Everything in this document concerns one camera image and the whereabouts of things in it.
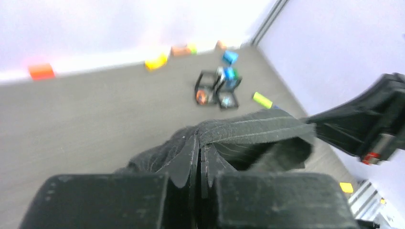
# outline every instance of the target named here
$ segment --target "baseboard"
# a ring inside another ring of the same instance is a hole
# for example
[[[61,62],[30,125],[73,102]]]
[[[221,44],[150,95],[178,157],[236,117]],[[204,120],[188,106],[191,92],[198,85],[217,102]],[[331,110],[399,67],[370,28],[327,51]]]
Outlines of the baseboard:
[[[242,38],[220,39],[228,48],[237,49],[250,42],[250,36]],[[212,52],[218,40],[194,41],[197,54]],[[85,72],[113,69],[122,66],[143,64],[147,59],[156,58],[165,53],[169,56],[171,47],[156,46],[153,48],[137,48],[123,52],[100,53],[93,55],[74,56],[70,58],[53,60],[49,64],[56,78],[67,77]],[[28,70],[14,70],[0,72],[0,85],[32,81]]]

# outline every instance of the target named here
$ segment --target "gray carpet floor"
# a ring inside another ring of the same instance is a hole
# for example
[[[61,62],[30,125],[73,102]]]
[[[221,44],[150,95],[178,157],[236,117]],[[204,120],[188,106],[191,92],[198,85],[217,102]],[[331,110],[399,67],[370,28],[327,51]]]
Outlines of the gray carpet floor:
[[[171,59],[149,73],[128,66],[49,81],[0,87],[0,228],[16,228],[40,185],[63,173],[110,173],[135,154],[163,143],[177,129],[206,119],[262,109],[260,92],[300,118],[305,114],[263,56],[237,51],[243,81],[238,110],[198,107],[194,83],[201,70],[215,70],[221,53]],[[321,141],[307,171],[355,179]]]

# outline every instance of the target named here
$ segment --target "orange block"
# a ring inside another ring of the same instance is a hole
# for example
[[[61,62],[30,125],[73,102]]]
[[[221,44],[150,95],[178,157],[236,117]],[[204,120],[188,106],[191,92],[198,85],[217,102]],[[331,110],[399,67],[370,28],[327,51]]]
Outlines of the orange block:
[[[222,50],[226,49],[226,45],[222,41],[218,41],[216,43],[216,47],[219,48],[219,49],[222,49]]]
[[[52,66],[48,63],[32,65],[28,67],[31,78],[33,80],[47,80],[55,78]]]
[[[185,56],[185,55],[190,55],[191,54],[191,49],[188,46],[183,46],[183,47],[171,47],[171,55],[172,56]]]

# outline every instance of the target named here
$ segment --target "red block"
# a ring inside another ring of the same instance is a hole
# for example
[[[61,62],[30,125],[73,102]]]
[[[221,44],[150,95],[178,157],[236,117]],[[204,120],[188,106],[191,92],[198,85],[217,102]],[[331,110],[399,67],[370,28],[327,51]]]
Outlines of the red block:
[[[29,66],[28,71],[35,81],[55,78],[52,66],[48,63]]]

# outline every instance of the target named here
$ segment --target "black cloth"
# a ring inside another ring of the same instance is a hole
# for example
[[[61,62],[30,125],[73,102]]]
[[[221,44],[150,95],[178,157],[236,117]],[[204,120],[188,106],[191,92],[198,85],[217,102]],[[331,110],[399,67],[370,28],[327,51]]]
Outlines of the black cloth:
[[[311,154],[315,127],[279,109],[207,120],[180,129],[160,146],[134,156],[117,173],[157,172],[175,158],[189,138],[215,150],[237,170],[282,172],[302,167]]]

